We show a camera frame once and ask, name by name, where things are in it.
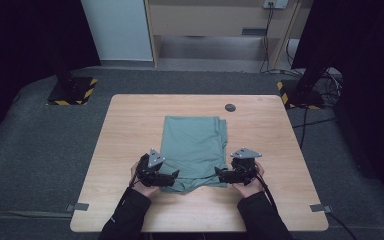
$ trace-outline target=power strip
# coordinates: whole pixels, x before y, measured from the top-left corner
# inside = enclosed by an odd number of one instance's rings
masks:
[[[285,9],[288,5],[288,0],[265,0],[263,8],[270,8],[270,4],[272,4],[274,9]]]

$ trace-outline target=gray carpet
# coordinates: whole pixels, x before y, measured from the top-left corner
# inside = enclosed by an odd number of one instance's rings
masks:
[[[119,93],[278,94],[282,75],[216,72],[128,71],[89,68],[77,76],[98,79],[83,106],[48,106],[56,79],[37,81],[20,90],[0,125],[0,211],[66,213],[77,202],[111,97]],[[293,126],[304,110],[292,109]],[[307,122],[334,116],[331,109],[309,110]],[[302,128],[295,129],[301,140]],[[336,122],[307,126],[303,154],[323,204],[331,205],[358,239],[384,239],[384,187],[364,178]],[[299,239],[351,239],[329,219],[327,231],[294,232]],[[71,232],[70,219],[0,217],[0,239],[96,239],[98,234]],[[170,239],[195,235],[174,234]],[[156,235],[155,239],[167,239]],[[207,239],[226,239],[207,234]]]

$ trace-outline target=green cloth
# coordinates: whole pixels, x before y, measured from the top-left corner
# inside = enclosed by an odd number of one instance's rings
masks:
[[[160,172],[180,170],[172,187],[163,192],[190,192],[200,186],[226,187],[214,167],[226,166],[226,120],[219,117],[166,116],[161,154],[166,158]]]

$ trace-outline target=person's arm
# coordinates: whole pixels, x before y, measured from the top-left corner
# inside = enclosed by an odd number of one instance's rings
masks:
[[[138,163],[131,168],[132,176]],[[119,202],[114,214],[102,228],[99,240],[138,239],[146,212],[151,206],[149,197],[158,187],[145,187],[141,182],[127,188],[125,200]]]
[[[255,162],[261,176],[264,170]],[[280,216],[276,213],[261,183],[254,179],[250,184],[233,184],[243,199],[238,203],[238,210],[244,220],[250,240],[290,240],[293,239]]]

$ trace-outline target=yellow and black hazard tape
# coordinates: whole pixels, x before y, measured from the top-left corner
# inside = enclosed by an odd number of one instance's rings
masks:
[[[97,82],[98,82],[97,79],[92,79],[90,81],[89,87],[88,87],[87,91],[85,92],[85,95],[82,99],[77,99],[75,101],[58,99],[58,100],[48,101],[48,104],[49,105],[60,105],[60,106],[86,104],[89,101],[90,95],[92,95],[93,89],[95,88]]]
[[[283,105],[285,106],[286,110],[297,107],[294,104],[290,103],[288,94],[287,94],[285,88],[283,87],[282,82],[277,82],[277,88],[279,89],[280,97],[282,98],[282,102],[283,102]],[[317,106],[317,105],[306,105],[305,107],[308,109],[321,109],[321,108],[323,108],[322,106]]]

